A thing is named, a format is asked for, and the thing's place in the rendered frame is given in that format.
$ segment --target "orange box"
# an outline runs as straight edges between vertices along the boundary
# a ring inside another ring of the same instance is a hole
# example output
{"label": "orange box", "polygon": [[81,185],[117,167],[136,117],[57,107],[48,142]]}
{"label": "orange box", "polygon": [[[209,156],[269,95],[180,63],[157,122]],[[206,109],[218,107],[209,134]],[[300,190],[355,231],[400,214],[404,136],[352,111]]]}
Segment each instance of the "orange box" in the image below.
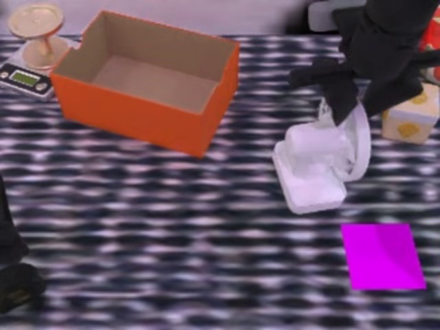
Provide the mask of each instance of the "orange box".
{"label": "orange box", "polygon": [[203,157],[238,74],[237,42],[102,11],[50,78],[67,119]]}

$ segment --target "magenta square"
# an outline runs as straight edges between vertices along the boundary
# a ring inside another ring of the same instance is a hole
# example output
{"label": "magenta square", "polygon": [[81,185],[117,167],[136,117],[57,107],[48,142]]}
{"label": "magenta square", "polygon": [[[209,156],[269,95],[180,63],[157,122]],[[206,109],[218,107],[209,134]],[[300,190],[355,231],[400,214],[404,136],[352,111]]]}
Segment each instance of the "magenta square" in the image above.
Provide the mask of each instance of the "magenta square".
{"label": "magenta square", "polygon": [[346,224],[342,239],[352,289],[426,289],[409,224]]}

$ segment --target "scale button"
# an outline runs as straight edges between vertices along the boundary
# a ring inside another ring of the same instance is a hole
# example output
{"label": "scale button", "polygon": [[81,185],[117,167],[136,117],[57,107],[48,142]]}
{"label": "scale button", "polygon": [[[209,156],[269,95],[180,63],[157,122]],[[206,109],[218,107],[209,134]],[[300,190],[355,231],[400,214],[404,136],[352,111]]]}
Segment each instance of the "scale button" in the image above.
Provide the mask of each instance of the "scale button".
{"label": "scale button", "polygon": [[35,89],[36,89],[37,91],[42,91],[42,90],[46,89],[46,87],[47,87],[47,84],[45,84],[44,82],[42,82],[41,84],[36,84]]}

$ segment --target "table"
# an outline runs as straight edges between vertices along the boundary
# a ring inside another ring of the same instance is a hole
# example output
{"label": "table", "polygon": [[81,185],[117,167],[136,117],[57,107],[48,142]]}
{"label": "table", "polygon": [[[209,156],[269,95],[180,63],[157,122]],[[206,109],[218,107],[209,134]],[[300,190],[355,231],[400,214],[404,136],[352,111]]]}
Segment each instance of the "table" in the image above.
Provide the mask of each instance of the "table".
{"label": "table", "polygon": [[[0,90],[0,172],[49,287],[0,329],[440,329],[440,132],[383,140],[339,210],[296,216],[271,161],[315,88],[287,72],[335,36],[235,36],[240,86],[203,160],[62,118]],[[0,39],[0,60],[20,41]],[[351,291],[342,223],[409,222],[425,291]]]}

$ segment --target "scale display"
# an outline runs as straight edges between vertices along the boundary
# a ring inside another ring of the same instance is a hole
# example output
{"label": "scale display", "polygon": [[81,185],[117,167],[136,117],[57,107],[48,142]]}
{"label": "scale display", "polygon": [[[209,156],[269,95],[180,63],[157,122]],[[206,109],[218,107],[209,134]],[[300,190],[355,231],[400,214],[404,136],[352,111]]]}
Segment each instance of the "scale display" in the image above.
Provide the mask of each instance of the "scale display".
{"label": "scale display", "polygon": [[30,74],[26,74],[22,71],[15,71],[10,77],[11,80],[16,81],[18,83],[22,83],[24,85],[33,87],[40,80],[37,76],[32,76]]}

